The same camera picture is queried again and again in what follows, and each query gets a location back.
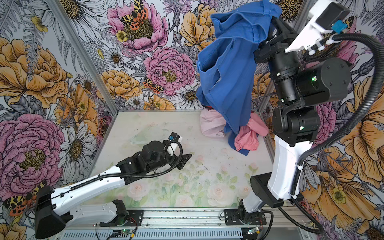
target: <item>pink garment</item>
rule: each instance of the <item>pink garment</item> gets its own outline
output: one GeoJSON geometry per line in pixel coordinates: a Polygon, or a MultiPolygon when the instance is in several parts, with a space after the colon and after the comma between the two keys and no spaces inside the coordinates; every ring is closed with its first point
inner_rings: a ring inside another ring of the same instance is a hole
{"type": "Polygon", "coordinates": [[[227,122],[216,110],[203,109],[200,113],[200,127],[207,137],[224,137],[224,126],[227,122]]]}
{"type": "Polygon", "coordinates": [[[263,120],[257,113],[251,113],[251,118],[247,125],[240,128],[239,134],[235,138],[236,151],[240,149],[248,149],[250,151],[256,151],[259,147],[259,141],[257,140],[257,134],[266,136],[269,130],[263,120]]]}

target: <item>orange flower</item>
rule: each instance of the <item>orange flower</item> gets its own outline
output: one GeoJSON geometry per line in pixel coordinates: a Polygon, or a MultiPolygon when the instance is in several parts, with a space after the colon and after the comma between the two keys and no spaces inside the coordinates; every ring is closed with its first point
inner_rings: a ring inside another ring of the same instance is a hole
{"type": "MultiPolygon", "coordinates": [[[[271,73],[266,74],[255,74],[254,80],[253,80],[253,89],[252,89],[252,101],[258,102],[264,96],[265,90],[271,81],[270,78],[271,73]]],[[[273,108],[277,108],[277,102],[279,101],[279,98],[277,97],[277,94],[273,94],[269,98],[269,102],[272,104],[273,108]]]]}
{"type": "Polygon", "coordinates": [[[49,108],[68,93],[67,73],[49,50],[38,46],[36,67],[27,75],[28,61],[24,41],[0,38],[0,96],[11,96],[8,104],[16,103],[23,94],[34,96],[49,108]]]}
{"type": "MultiPolygon", "coordinates": [[[[128,100],[143,93],[140,82],[129,76],[126,72],[117,70],[105,71],[101,74],[101,78],[113,99],[116,96],[120,96],[128,100]]],[[[99,90],[96,91],[96,94],[99,98],[104,99],[99,90]]]]}
{"type": "Polygon", "coordinates": [[[26,227],[15,223],[12,228],[9,228],[7,223],[0,223],[0,239],[4,240],[25,240],[26,227]]]}
{"type": "Polygon", "coordinates": [[[211,14],[217,12],[209,5],[204,7],[204,4],[200,4],[198,10],[197,16],[191,11],[184,15],[180,34],[188,40],[185,45],[195,45],[201,51],[216,39],[211,14]]]}
{"type": "Polygon", "coordinates": [[[144,102],[144,109],[160,109],[160,110],[168,110],[175,109],[173,104],[166,98],[161,98],[157,95],[153,95],[153,97],[148,98],[148,102],[144,102]]]}
{"type": "Polygon", "coordinates": [[[380,211],[375,210],[376,205],[363,196],[366,192],[361,183],[353,181],[356,174],[353,163],[335,146],[321,152],[318,160],[320,164],[314,166],[314,171],[320,179],[320,185],[302,194],[316,213],[330,221],[337,216],[337,227],[345,228],[355,218],[361,218],[362,226],[358,233],[365,232],[370,220],[380,218],[380,211]]]}
{"type": "MultiPolygon", "coordinates": [[[[354,86],[354,103],[347,101],[349,111],[355,112],[369,86],[372,77],[367,77],[354,86]]],[[[345,152],[353,159],[353,169],[359,173],[362,181],[380,187],[384,179],[384,90],[377,96],[372,107],[356,127],[340,142],[345,152]]]]}
{"type": "Polygon", "coordinates": [[[76,90],[71,88],[70,97],[61,98],[55,108],[56,123],[58,125],[75,125],[75,129],[81,122],[88,124],[88,130],[96,136],[98,129],[96,105],[89,98],[80,84],[77,84],[76,90]]]}

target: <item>table surface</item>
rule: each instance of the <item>table surface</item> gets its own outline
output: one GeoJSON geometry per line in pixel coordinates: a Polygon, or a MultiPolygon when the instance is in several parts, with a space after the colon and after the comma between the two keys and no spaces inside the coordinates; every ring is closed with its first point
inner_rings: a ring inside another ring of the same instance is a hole
{"type": "Polygon", "coordinates": [[[126,207],[230,207],[251,191],[250,176],[272,171],[272,162],[261,136],[256,151],[244,156],[224,138],[201,133],[200,111],[120,112],[98,156],[91,175],[132,156],[153,140],[162,141],[175,132],[183,137],[183,154],[193,156],[182,170],[152,179],[141,179],[105,192],[87,204],[114,199],[126,207]]]}

